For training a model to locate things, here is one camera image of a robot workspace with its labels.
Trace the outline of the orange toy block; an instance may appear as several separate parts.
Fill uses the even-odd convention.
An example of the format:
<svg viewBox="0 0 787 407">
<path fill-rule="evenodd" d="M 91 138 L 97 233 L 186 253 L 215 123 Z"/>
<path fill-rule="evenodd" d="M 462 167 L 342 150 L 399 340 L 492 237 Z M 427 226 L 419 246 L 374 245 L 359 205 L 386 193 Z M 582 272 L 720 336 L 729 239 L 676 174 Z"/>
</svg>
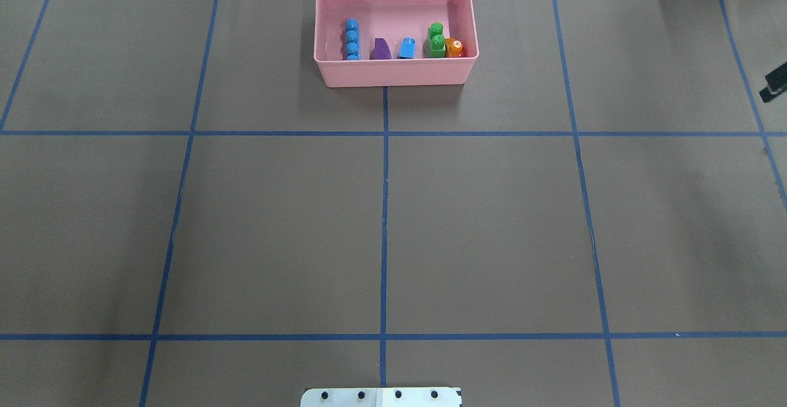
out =
<svg viewBox="0 0 787 407">
<path fill-rule="evenodd" d="M 464 43 L 457 38 L 445 38 L 445 57 L 446 58 L 461 58 L 464 57 Z"/>
</svg>

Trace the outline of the green toy block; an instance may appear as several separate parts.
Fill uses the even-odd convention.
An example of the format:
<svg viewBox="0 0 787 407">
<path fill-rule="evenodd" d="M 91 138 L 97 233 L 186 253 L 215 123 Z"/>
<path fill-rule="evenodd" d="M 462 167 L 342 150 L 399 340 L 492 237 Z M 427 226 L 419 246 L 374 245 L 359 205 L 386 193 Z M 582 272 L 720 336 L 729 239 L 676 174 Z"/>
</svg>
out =
<svg viewBox="0 0 787 407">
<path fill-rule="evenodd" d="M 443 23 L 431 23 L 427 30 L 427 56 L 429 58 L 444 58 L 447 52 L 444 37 Z"/>
</svg>

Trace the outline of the small blue toy block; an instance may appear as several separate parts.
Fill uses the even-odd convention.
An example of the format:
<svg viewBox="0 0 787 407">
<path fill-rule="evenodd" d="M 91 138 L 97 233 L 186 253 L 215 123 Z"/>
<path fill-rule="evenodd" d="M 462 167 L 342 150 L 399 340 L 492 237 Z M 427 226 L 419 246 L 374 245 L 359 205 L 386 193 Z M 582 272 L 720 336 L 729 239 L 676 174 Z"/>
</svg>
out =
<svg viewBox="0 0 787 407">
<path fill-rule="evenodd" d="M 406 60 L 412 60 L 416 57 L 415 38 L 409 36 L 402 38 L 397 57 Z"/>
</svg>

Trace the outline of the purple curved toy block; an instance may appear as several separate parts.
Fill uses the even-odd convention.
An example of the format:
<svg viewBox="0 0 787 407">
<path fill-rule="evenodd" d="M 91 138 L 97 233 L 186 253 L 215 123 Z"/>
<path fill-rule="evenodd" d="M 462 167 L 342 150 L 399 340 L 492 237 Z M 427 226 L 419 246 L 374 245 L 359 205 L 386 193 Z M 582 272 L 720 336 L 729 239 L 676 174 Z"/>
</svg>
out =
<svg viewBox="0 0 787 407">
<path fill-rule="evenodd" d="M 374 38 L 374 43 L 371 51 L 371 59 L 372 60 L 392 59 L 392 52 L 385 38 Z"/>
</svg>

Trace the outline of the long blue toy block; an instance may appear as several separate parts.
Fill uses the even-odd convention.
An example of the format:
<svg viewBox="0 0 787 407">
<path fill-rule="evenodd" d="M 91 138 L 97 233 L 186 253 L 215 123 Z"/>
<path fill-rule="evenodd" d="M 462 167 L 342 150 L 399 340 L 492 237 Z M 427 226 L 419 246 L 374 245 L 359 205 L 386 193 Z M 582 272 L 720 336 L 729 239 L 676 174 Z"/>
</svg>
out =
<svg viewBox="0 0 787 407">
<path fill-rule="evenodd" d="M 356 18 L 348 18 L 344 23 L 344 59 L 359 60 L 361 50 L 360 24 Z"/>
</svg>

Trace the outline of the pink plastic box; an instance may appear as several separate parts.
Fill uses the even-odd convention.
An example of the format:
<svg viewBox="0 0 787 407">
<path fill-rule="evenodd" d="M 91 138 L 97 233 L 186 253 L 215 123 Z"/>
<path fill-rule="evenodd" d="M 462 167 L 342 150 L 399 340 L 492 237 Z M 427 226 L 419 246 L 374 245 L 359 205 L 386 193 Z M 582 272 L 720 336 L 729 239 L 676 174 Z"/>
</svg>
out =
<svg viewBox="0 0 787 407">
<path fill-rule="evenodd" d="M 345 22 L 360 24 L 359 60 L 345 60 Z M 464 43 L 461 58 L 429 58 L 427 30 L 440 22 L 446 37 Z M 397 57 L 404 37 L 416 40 L 416 57 Z M 385 38 L 390 60 L 372 60 L 374 38 Z M 327 87 L 461 85 L 469 78 L 480 44 L 473 0 L 317 0 L 313 59 Z"/>
</svg>

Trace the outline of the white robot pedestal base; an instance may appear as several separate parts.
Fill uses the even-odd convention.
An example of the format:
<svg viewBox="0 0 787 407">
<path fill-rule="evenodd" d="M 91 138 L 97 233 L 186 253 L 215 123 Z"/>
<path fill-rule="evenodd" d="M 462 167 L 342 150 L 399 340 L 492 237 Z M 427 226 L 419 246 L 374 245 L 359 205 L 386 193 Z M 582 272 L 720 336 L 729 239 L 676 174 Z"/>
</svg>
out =
<svg viewBox="0 0 787 407">
<path fill-rule="evenodd" d="M 304 391 L 301 406 L 462 406 L 454 387 L 335 387 Z"/>
</svg>

